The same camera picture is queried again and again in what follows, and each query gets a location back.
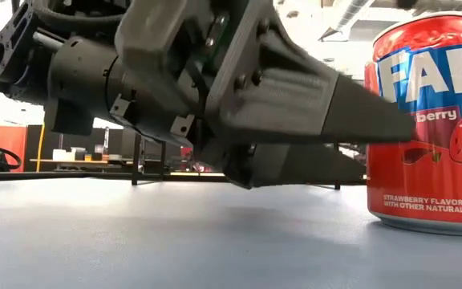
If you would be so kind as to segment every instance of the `white ceiling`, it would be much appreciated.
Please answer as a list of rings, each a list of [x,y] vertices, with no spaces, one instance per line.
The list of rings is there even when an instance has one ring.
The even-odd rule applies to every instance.
[[[361,12],[359,20],[352,27],[319,42],[322,33],[330,26],[330,18],[337,17],[333,3],[334,0],[274,0],[286,30],[300,47],[317,59],[333,59],[327,64],[355,79],[364,77],[364,64],[371,57],[375,36],[397,22],[411,19],[417,13],[415,9],[392,8],[395,0],[376,0]],[[462,9],[462,0],[419,0],[418,5],[419,8],[430,7],[433,10],[443,7],[458,10]],[[298,17],[286,17],[291,11],[298,11]]]

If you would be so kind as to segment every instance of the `table surface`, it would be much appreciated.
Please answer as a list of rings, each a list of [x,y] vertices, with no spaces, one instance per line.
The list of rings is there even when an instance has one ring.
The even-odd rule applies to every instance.
[[[37,162],[37,159],[30,159],[31,162]],[[53,163],[63,163],[63,164],[107,164],[106,161],[60,161],[60,160],[40,160],[40,162],[53,162]]]
[[[462,237],[380,224],[364,187],[0,182],[0,288],[462,288]]]

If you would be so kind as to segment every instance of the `strawberry fanta can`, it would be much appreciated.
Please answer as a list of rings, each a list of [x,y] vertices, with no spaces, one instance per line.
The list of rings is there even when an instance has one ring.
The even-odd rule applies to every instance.
[[[369,210],[390,226],[462,235],[462,13],[386,29],[365,85],[416,122],[411,142],[369,145]]]

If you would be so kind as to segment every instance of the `can lid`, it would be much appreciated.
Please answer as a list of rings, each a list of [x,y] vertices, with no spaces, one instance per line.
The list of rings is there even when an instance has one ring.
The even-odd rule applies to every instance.
[[[411,18],[411,19],[409,19],[407,21],[398,22],[396,24],[393,24],[393,25],[389,26],[385,30],[381,31],[381,33],[379,33],[377,36],[375,36],[374,42],[372,43],[372,45],[374,45],[377,42],[377,40],[379,40],[379,38],[381,38],[383,35],[385,35],[386,33],[394,30],[397,27],[400,27],[402,25],[406,25],[406,24],[411,23],[411,22],[419,21],[419,20],[422,20],[422,19],[441,17],[441,16],[460,16],[460,17],[462,17],[462,12],[459,12],[459,11],[435,12],[435,13],[426,14],[424,16],[414,17],[414,18]]]

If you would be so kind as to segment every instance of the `yellow pole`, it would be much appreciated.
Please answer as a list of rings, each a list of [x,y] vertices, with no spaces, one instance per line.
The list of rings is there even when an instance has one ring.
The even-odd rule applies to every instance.
[[[40,130],[40,140],[38,141],[38,152],[37,152],[37,172],[40,172],[40,155],[42,154],[42,142],[44,140],[44,127],[42,124],[42,129]]]

